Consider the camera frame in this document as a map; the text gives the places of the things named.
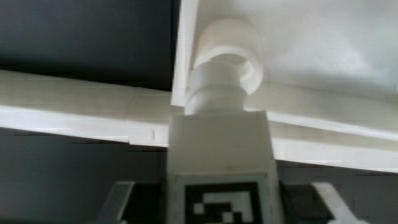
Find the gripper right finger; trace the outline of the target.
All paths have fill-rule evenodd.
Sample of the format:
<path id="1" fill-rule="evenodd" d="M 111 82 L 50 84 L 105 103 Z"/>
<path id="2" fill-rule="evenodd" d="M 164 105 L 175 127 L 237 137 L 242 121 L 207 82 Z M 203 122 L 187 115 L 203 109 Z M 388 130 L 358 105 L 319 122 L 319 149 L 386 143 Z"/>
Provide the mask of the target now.
<path id="1" fill-rule="evenodd" d="M 322 201 L 333 214 L 333 220 L 327 224 L 370 224 L 354 215 L 333 184 L 327 182 L 313 182 L 311 185 L 317 189 Z"/>

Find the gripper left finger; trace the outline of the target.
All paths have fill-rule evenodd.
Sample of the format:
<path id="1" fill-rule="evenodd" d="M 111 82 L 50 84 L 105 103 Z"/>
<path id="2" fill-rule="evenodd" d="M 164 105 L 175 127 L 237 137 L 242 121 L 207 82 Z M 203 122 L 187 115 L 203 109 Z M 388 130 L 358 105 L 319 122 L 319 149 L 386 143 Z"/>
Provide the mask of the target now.
<path id="1" fill-rule="evenodd" d="M 98 217 L 93 221 L 88 222 L 88 224 L 128 224 L 128 221 L 123 218 L 123 214 L 127 210 L 134 187 L 134 181 L 116 182 Z"/>

